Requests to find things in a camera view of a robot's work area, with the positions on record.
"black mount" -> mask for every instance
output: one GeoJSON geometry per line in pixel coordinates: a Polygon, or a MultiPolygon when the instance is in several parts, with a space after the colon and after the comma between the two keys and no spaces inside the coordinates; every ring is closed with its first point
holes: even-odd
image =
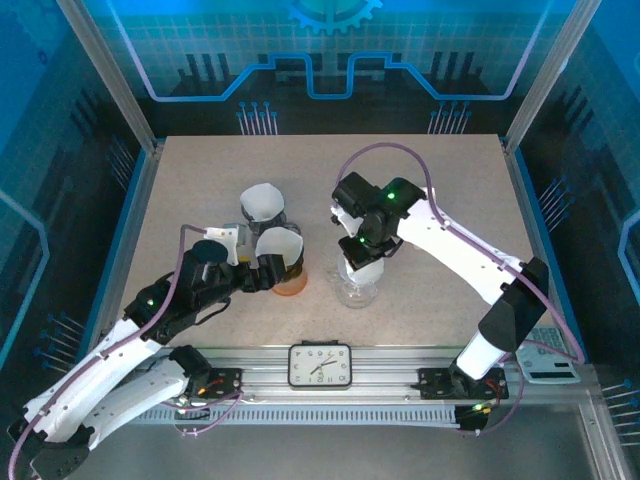
{"type": "Polygon", "coordinates": [[[191,345],[174,348],[169,359],[177,362],[189,378],[184,392],[189,398],[214,400],[242,388],[242,369],[214,368],[191,345]]]}
{"type": "Polygon", "coordinates": [[[472,380],[468,376],[456,376],[450,368],[420,368],[418,383],[412,385],[420,391],[422,400],[493,400],[496,392],[492,390],[487,380],[502,387],[502,399],[509,398],[504,370],[492,368],[481,380],[472,380]]]}
{"type": "MultiPolygon", "coordinates": [[[[143,336],[166,345],[173,337],[191,327],[202,310],[225,302],[238,290],[254,293],[269,290],[286,273],[282,255],[260,255],[258,268],[248,263],[229,265],[227,249],[214,240],[201,240],[184,254],[175,294],[162,318],[143,336]]],[[[160,309],[170,282],[167,276],[142,289],[125,309],[136,325],[143,327],[160,309]]]]}
{"type": "MultiPolygon", "coordinates": [[[[400,219],[426,194],[404,178],[394,178],[380,189],[355,172],[342,179],[332,193],[333,200],[353,218],[362,218],[358,234],[338,241],[345,258],[354,270],[395,253],[393,239],[400,219]]],[[[340,224],[334,216],[332,221],[340,224]]]]}
{"type": "MultiPolygon", "coordinates": [[[[522,263],[522,275],[545,295],[549,293],[549,267],[538,259],[522,263]]],[[[515,353],[546,310],[538,297],[520,280],[502,285],[504,292],[478,324],[478,331],[491,345],[515,353]]]]}

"speckled tabletop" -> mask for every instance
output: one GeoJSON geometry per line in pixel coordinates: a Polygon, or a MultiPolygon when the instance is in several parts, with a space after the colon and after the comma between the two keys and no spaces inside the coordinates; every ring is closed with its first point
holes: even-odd
{"type": "MultiPolygon", "coordinates": [[[[464,345],[489,309],[461,278],[405,245],[386,262],[375,302],[340,304],[327,272],[344,230],[330,222],[330,195],[344,161],[358,149],[395,141],[419,152],[432,173],[439,206],[458,223],[523,260],[531,246],[495,135],[332,135],[169,137],[127,279],[122,307],[171,271],[183,223],[207,227],[242,221],[239,197],[270,182],[284,195],[289,220],[302,229],[307,287],[297,296],[236,293],[229,310],[178,335],[172,345],[287,345],[340,339],[351,345],[464,345]]],[[[354,169],[373,184],[402,176],[424,185],[406,153],[371,151],[354,169]]],[[[198,240],[190,234],[188,246],[198,240]]]]}

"clock face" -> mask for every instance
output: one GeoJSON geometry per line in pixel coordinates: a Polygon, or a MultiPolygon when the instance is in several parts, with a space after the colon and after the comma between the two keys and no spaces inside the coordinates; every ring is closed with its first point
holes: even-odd
{"type": "Polygon", "coordinates": [[[294,345],[289,349],[292,387],[346,387],[351,384],[348,345],[294,345]]]}

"robotic arm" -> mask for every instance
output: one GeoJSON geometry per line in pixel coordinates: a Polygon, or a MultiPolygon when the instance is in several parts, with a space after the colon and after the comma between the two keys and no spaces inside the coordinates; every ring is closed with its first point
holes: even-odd
{"type": "Polygon", "coordinates": [[[125,308],[124,318],[82,361],[24,406],[23,418],[10,427],[9,434],[19,441],[37,417],[21,450],[41,478],[66,477],[105,437],[157,403],[185,391],[191,397],[211,398],[203,387],[211,366],[190,346],[174,349],[157,367],[113,389],[141,362],[194,325],[199,312],[228,302],[238,290],[268,290],[283,280],[282,255],[259,255],[255,269],[238,261],[236,245],[243,231],[243,226],[207,229],[205,240],[184,253],[177,278],[170,281],[172,274],[165,275],[142,289],[125,308]],[[173,297],[153,323],[172,282],[176,282],[173,297]],[[138,338],[119,346],[140,331],[138,338]],[[54,395],[55,402],[48,405],[54,395]]]}
{"type": "Polygon", "coordinates": [[[522,274],[546,295],[548,268],[537,258],[525,264],[501,252],[438,211],[444,219],[441,224],[427,201],[428,194],[402,178],[380,189],[354,172],[333,192],[333,221],[347,230],[348,236],[339,244],[354,272],[381,262],[400,239],[436,257],[492,306],[450,367],[456,391],[468,395],[500,358],[517,350],[545,311],[510,271],[522,274]],[[465,237],[491,251],[495,259],[487,258],[465,237]]]}

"plastic bottle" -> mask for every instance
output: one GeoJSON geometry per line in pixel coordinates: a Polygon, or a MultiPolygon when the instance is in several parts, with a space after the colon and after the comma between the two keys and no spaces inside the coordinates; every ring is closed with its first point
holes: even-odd
{"type": "Polygon", "coordinates": [[[364,308],[378,295],[376,282],[384,272],[384,260],[377,260],[354,272],[347,259],[340,254],[337,273],[331,280],[340,303],[349,308],[364,308]]]}

